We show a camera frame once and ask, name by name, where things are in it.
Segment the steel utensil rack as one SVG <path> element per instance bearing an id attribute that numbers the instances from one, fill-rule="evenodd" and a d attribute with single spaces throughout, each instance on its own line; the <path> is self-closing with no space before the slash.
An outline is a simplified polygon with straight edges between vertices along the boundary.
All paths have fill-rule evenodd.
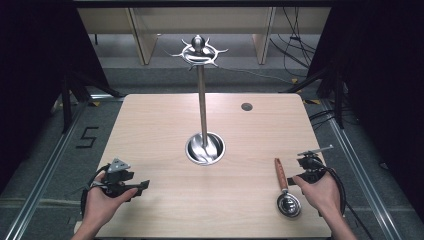
<path id="1" fill-rule="evenodd" d="M 185 47 L 179 54 L 172 54 L 172 57 L 180 57 L 196 69 L 198 79 L 198 101 L 200 112 L 201 130 L 189 138 L 185 145 L 185 152 L 188 159 L 200 166 L 209 166 L 220 161 L 225 153 L 226 146 L 221 136 L 208 131 L 207 106 L 206 106 L 206 83 L 204 70 L 206 65 L 215 66 L 215 60 L 220 53 L 226 50 L 217 50 L 202 36 L 196 35 L 188 43 L 182 40 Z"/>

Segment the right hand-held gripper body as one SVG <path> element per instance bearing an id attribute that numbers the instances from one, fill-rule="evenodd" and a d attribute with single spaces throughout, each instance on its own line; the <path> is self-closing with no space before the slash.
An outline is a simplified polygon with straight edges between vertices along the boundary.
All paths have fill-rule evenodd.
<path id="1" fill-rule="evenodd" d="M 327 171 L 327 167 L 319 157 L 319 154 L 332 148 L 333 146 L 329 145 L 324 148 L 298 153 L 297 161 L 299 165 L 305 170 L 304 173 L 299 174 L 299 177 L 310 184 L 318 182 Z"/>

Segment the black metal stand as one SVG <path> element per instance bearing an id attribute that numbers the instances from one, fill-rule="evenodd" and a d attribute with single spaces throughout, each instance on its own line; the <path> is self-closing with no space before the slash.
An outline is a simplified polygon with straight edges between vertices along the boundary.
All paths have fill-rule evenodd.
<path id="1" fill-rule="evenodd" d="M 313 73 L 312 75 L 306 77 L 303 81 L 298 84 L 294 84 L 288 90 L 285 90 L 285 93 L 296 93 L 299 90 L 304 89 L 313 82 L 320 80 L 321 83 L 317 90 L 317 96 L 319 98 L 327 98 L 331 93 L 334 94 L 334 117 L 336 123 L 340 129 L 344 128 L 343 119 L 342 119 L 342 108 L 343 108 L 343 80 L 341 74 L 341 68 L 337 66 L 334 61 L 331 61 L 321 70 Z"/>
<path id="2" fill-rule="evenodd" d="M 64 126 L 63 132 L 67 132 L 73 122 L 71 110 L 71 95 L 74 95 L 78 102 L 87 103 L 92 100 L 90 93 L 87 90 L 88 86 L 93 86 L 114 98 L 125 97 L 125 94 L 112 89 L 106 83 L 100 83 L 88 75 L 68 71 L 61 81 L 61 96 L 63 104 Z"/>

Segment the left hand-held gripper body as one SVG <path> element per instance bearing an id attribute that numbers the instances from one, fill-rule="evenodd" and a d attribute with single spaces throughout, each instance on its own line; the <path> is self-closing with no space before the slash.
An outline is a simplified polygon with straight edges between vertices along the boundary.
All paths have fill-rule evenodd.
<path id="1" fill-rule="evenodd" d="M 106 166 L 105 174 L 101 179 L 103 192 L 108 197 L 118 197 L 125 191 L 132 189 L 132 186 L 126 185 L 125 182 L 133 178 L 134 173 L 129 172 L 130 165 L 123 162 L 119 158 Z"/>

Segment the aluminium floor rail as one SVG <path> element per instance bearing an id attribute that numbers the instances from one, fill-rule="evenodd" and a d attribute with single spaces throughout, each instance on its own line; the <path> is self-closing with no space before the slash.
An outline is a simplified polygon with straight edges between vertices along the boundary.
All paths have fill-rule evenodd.
<path id="1" fill-rule="evenodd" d="M 420 219 L 354 114 L 345 111 L 340 127 L 331 102 L 324 100 L 322 109 L 326 114 L 316 133 L 322 145 L 335 146 L 325 153 L 326 160 L 340 172 L 352 211 L 369 231 L 359 227 L 356 233 L 365 239 L 419 240 L 424 235 Z"/>
<path id="2" fill-rule="evenodd" d="M 83 186 L 98 169 L 122 101 L 71 104 L 47 118 L 31 151 L 0 194 L 0 240 L 69 240 L 81 219 Z"/>

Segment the dark curtain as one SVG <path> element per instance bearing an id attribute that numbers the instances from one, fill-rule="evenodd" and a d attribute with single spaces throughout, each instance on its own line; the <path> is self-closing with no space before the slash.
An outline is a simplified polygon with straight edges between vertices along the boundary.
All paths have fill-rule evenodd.
<path id="1" fill-rule="evenodd" d="M 0 193 L 75 75 L 108 84 L 72 0 L 0 0 Z"/>
<path id="2" fill-rule="evenodd" d="M 424 222 L 424 0 L 333 0 L 309 68 L 335 65 L 349 102 Z"/>

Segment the person's right hand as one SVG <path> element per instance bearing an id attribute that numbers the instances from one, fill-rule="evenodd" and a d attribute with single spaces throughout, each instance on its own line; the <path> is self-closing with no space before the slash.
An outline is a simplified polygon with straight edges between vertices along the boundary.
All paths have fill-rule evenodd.
<path id="1" fill-rule="evenodd" d="M 307 201 L 326 219 L 340 217 L 340 194 L 335 180 L 326 173 L 319 181 L 310 184 L 299 176 L 293 177 Z"/>

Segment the wooden handled steel ladle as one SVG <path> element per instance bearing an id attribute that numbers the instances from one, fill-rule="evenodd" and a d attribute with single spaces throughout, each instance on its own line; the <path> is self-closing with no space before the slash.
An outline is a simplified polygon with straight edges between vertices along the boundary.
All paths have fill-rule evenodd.
<path id="1" fill-rule="evenodd" d="M 301 213 L 300 201 L 289 192 L 285 172 L 279 158 L 274 159 L 277 180 L 281 189 L 281 194 L 276 200 L 280 213 L 288 218 L 295 218 Z"/>

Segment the person's left hand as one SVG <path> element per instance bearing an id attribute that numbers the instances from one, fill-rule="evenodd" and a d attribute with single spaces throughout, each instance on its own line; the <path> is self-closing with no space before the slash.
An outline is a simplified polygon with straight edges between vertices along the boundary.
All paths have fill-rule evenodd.
<path id="1" fill-rule="evenodd" d="M 92 187 L 87 194 L 81 226 L 100 229 L 112 219 L 118 208 L 130 200 L 136 192 L 136 188 L 131 188 L 118 197 L 109 197 L 100 187 Z"/>

